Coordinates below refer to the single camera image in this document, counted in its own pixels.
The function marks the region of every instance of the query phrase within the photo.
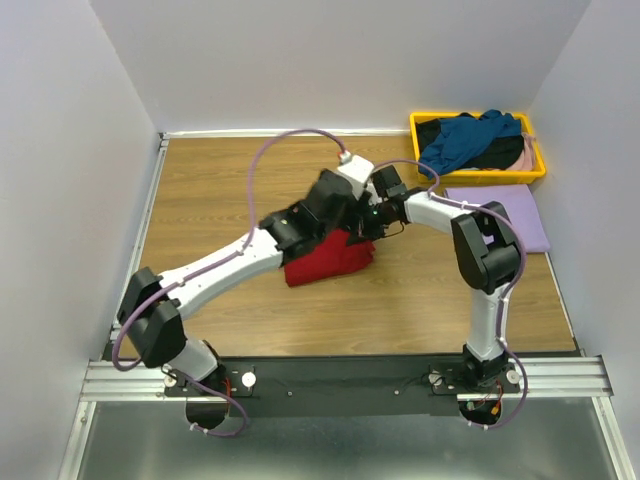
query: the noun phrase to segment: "red cloth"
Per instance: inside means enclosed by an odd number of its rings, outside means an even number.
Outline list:
[[[296,287],[323,278],[357,272],[373,261],[376,247],[366,241],[347,246],[349,234],[334,230],[313,252],[284,266],[287,285]]]

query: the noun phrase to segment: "lavender towel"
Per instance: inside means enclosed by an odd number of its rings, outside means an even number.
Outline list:
[[[551,249],[540,222],[536,201],[526,185],[447,188],[445,195],[452,200],[466,200],[480,205],[492,200],[500,202],[522,237],[527,253],[548,252]]]

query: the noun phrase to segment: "wooden floor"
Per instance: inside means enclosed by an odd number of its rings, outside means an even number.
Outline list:
[[[374,162],[411,158],[408,137],[346,137]],[[156,273],[227,245],[248,227],[246,176],[264,139],[170,141],[141,266]],[[337,148],[296,137],[265,156],[255,182],[258,218],[300,199]],[[414,186],[410,165],[398,166]],[[470,294],[451,239],[423,226],[376,242],[358,273],[290,289],[282,271],[222,295],[186,323],[222,355],[458,352],[469,330]],[[530,255],[511,302],[508,339],[516,351],[574,349],[546,258]],[[132,353],[125,347],[124,353]]]

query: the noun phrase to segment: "white backdrop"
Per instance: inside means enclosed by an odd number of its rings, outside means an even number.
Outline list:
[[[525,110],[589,0],[92,0],[156,127]]]
[[[0,2],[0,478],[57,478],[158,136],[85,0]]]
[[[536,190],[581,346],[603,354],[640,472],[640,4],[594,0],[531,116],[549,173]]]

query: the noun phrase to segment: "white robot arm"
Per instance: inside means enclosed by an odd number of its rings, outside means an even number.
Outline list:
[[[184,267],[160,275],[145,268],[131,278],[118,312],[121,323],[154,292],[179,285],[149,306],[127,332],[145,366],[168,364],[205,381],[215,375],[220,359],[208,344],[186,336],[182,322],[239,283],[310,253],[336,228],[351,232],[357,242],[382,238],[399,221],[453,235],[460,272],[472,290],[471,333],[463,351],[469,387],[487,385],[504,372],[508,295],[503,293],[520,264],[510,232],[495,219],[443,204],[428,191],[407,190],[393,167],[373,173],[374,165],[361,157],[343,155],[341,161],[335,172],[321,172],[305,199],[261,221],[249,243],[247,234]],[[506,216],[500,204],[485,208]],[[491,244],[485,244],[483,234],[494,236]],[[206,271],[234,252],[235,258]]]

